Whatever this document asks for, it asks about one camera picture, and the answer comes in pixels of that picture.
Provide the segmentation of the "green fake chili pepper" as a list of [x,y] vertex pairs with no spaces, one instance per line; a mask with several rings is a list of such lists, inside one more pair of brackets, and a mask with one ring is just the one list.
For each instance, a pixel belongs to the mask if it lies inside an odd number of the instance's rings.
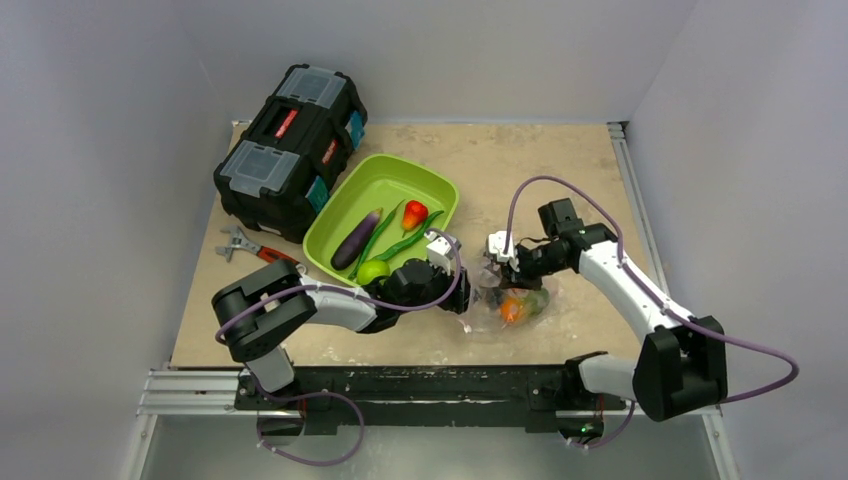
[[425,236],[427,229],[443,213],[443,210],[438,210],[430,214],[410,237],[397,242],[396,244],[386,249],[384,252],[374,256],[373,260],[388,262],[398,254],[414,246],[419,240],[421,240]]

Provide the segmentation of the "clear zip top bag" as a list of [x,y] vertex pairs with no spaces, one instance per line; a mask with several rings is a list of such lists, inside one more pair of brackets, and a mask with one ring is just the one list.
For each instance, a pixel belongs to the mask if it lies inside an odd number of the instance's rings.
[[538,288],[502,286],[500,267],[485,257],[475,260],[468,274],[470,302],[458,317],[466,334],[493,334],[546,319],[561,301],[562,287],[556,279],[544,279]]

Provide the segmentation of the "green fake apple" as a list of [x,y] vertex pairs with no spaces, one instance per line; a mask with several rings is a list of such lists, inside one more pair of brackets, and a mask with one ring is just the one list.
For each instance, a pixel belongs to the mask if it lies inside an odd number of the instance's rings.
[[378,259],[367,260],[359,267],[356,273],[356,281],[359,285],[365,286],[375,279],[387,277],[390,274],[391,268],[385,261]]

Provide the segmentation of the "purple fake eggplant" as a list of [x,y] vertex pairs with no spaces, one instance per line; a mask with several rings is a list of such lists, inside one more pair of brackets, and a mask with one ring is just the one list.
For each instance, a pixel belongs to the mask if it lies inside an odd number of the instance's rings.
[[382,214],[382,208],[370,211],[344,237],[331,257],[330,265],[333,269],[344,270],[359,257],[379,225]]

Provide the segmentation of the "lime green plastic tray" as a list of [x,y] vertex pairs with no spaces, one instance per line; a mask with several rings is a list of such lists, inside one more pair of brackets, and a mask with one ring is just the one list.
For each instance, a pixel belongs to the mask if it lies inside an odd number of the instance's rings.
[[368,258],[412,235],[404,234],[400,226],[408,201],[420,201],[431,214],[443,210],[444,213],[432,226],[445,231],[457,210],[460,194],[451,180],[419,163],[389,154],[375,154],[363,159],[337,185],[304,237],[303,251],[313,265],[311,271],[321,271],[343,285],[354,285],[355,280],[347,279],[353,266],[344,270],[333,269],[330,265],[333,253],[366,214],[382,208],[384,218],[401,200],[404,204]]

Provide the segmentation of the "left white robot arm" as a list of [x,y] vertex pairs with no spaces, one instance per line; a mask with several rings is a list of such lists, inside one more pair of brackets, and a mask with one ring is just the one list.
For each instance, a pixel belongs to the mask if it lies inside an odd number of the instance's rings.
[[406,261],[365,287],[327,284],[278,260],[218,291],[211,304],[220,324],[216,340],[244,364],[272,408],[297,399],[298,382],[283,342],[305,324],[375,334],[394,327],[405,313],[438,307],[455,314],[470,304],[465,268],[449,273],[429,261]]

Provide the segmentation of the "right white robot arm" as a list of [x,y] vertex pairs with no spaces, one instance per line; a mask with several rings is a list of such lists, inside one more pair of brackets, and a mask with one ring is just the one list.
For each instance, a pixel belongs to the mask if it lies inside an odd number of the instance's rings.
[[521,246],[506,231],[487,239],[502,286],[538,289],[544,277],[570,269],[604,294],[641,342],[634,362],[606,352],[567,361],[561,392],[569,404],[584,407],[611,394],[663,421],[726,399],[724,330],[717,320],[694,318],[665,296],[630,261],[618,236],[602,223],[585,224],[570,199],[538,213],[546,234],[539,246]]

